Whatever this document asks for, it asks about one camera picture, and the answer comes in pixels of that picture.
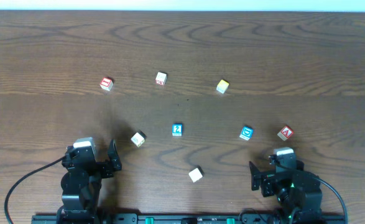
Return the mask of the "blue number 2 block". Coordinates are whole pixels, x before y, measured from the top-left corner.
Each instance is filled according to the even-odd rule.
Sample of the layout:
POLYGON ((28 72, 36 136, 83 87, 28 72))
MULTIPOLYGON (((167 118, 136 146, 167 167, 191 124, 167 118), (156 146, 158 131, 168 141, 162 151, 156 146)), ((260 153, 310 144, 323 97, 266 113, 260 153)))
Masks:
POLYGON ((172 136, 182 136, 183 133, 183 125, 182 124, 173 124, 172 125, 172 136))

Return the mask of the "yellow top wooden block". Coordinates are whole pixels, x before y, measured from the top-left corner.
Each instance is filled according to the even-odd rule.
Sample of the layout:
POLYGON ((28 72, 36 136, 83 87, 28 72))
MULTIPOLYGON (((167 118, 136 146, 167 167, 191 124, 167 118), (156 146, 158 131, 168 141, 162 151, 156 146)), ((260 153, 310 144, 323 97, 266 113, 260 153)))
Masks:
POLYGON ((216 86, 216 90, 222 94, 228 89, 229 83, 226 80, 220 80, 216 86))

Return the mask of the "red letter I block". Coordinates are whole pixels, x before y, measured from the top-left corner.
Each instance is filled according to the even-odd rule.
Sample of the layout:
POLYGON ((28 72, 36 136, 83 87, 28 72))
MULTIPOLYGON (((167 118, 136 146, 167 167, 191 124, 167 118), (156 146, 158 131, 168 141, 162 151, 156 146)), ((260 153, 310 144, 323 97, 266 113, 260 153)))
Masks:
POLYGON ((104 77, 101 82, 100 82, 100 87, 106 91, 111 91, 114 83, 113 80, 111 78, 108 77, 104 77))

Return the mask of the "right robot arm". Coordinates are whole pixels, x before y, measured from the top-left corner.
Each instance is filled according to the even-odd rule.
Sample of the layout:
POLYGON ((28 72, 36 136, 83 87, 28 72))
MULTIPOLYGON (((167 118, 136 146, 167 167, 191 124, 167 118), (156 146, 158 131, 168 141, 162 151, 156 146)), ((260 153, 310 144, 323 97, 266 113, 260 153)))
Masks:
POLYGON ((320 223, 322 192, 315 175, 303 170, 295 153, 269 156, 275 169, 261 172, 249 163, 251 189, 263 197, 276 196, 281 208, 274 210, 267 223, 320 223))

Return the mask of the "red letter A block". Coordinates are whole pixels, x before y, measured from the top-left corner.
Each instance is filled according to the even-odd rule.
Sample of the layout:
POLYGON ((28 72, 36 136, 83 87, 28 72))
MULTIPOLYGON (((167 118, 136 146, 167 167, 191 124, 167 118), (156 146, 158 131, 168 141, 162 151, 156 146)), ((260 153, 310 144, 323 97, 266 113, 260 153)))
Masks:
POLYGON ((284 126, 277 133, 278 137, 281 138, 281 140, 283 140, 283 141, 288 140, 293 134, 294 134, 294 131, 289 126, 284 126))

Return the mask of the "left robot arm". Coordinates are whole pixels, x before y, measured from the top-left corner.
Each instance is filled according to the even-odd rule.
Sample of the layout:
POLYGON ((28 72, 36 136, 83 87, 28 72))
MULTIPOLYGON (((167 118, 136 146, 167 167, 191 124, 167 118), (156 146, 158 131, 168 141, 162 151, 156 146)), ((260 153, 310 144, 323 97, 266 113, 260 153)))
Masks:
POLYGON ((122 169, 113 139, 107 150, 108 159, 96 161, 92 137, 77 139, 67 147, 62 166, 67 173, 62 177, 63 206, 56 215, 57 223, 111 223, 112 217, 98 208, 102 180, 112 178, 122 169))

